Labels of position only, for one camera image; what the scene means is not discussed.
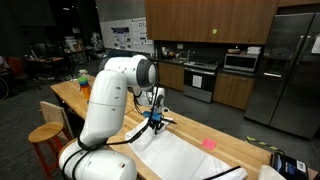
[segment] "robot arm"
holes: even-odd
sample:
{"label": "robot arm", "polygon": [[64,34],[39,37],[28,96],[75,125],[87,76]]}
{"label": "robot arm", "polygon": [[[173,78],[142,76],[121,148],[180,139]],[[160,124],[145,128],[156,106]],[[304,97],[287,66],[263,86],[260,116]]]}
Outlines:
{"label": "robot arm", "polygon": [[145,92],[155,79],[156,69],[144,56],[111,58],[106,62],[92,87],[81,135],[59,159],[59,166],[67,176],[73,179],[136,179],[135,163],[121,153],[104,149],[103,145],[122,127],[128,87],[136,96],[140,95],[137,97],[139,104],[150,106],[158,101],[157,111],[163,109],[164,90],[160,89],[159,98],[151,96],[155,89]]}

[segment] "refrigerator door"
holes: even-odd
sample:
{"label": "refrigerator door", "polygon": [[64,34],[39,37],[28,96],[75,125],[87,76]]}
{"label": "refrigerator door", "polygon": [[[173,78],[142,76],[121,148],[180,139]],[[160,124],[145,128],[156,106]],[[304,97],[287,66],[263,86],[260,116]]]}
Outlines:
{"label": "refrigerator door", "polygon": [[306,138],[312,138],[320,127],[319,48],[320,13],[317,13],[274,113],[272,127]]}
{"label": "refrigerator door", "polygon": [[245,117],[269,125],[314,13],[277,15]]}

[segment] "kitchen cabinet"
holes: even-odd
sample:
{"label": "kitchen cabinet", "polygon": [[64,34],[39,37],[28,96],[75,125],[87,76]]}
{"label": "kitchen cabinet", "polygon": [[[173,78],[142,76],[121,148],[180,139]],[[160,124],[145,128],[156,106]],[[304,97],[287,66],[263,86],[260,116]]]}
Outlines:
{"label": "kitchen cabinet", "polygon": [[279,0],[278,7],[320,4],[320,0]]}
{"label": "kitchen cabinet", "polygon": [[184,77],[184,67],[159,62],[159,84],[176,89],[179,91],[183,90],[183,77]]}
{"label": "kitchen cabinet", "polygon": [[153,40],[265,44],[278,0],[145,0]]}
{"label": "kitchen cabinet", "polygon": [[253,85],[253,78],[218,73],[213,101],[245,110]]}

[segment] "microwave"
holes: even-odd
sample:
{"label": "microwave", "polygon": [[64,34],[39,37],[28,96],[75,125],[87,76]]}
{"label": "microwave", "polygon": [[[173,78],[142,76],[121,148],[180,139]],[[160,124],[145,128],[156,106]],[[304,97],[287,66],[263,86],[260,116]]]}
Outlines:
{"label": "microwave", "polygon": [[254,72],[259,55],[226,54],[223,67],[240,71]]}

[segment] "whiteboard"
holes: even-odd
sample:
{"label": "whiteboard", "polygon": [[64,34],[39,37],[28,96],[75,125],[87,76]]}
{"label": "whiteboard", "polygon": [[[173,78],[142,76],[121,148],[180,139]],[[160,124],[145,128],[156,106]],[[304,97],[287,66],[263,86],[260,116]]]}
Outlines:
{"label": "whiteboard", "polygon": [[154,53],[153,41],[147,39],[145,17],[100,22],[100,27],[106,48]]}

